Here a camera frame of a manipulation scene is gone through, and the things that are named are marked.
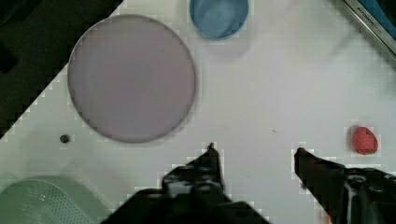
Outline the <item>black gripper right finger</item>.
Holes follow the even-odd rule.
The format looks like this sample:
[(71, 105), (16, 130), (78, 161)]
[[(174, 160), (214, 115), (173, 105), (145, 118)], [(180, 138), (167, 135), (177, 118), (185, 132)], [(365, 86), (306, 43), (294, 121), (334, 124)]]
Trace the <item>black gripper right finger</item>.
[(294, 171), (332, 224), (396, 224), (396, 179), (375, 168), (347, 168), (300, 147)]

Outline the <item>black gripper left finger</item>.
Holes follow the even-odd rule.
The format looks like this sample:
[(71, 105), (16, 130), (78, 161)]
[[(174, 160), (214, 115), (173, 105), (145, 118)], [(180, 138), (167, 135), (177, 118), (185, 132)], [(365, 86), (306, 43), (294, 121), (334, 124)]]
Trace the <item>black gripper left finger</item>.
[(213, 145), (163, 177), (158, 189), (142, 189), (102, 224), (270, 224), (245, 202), (226, 194)]

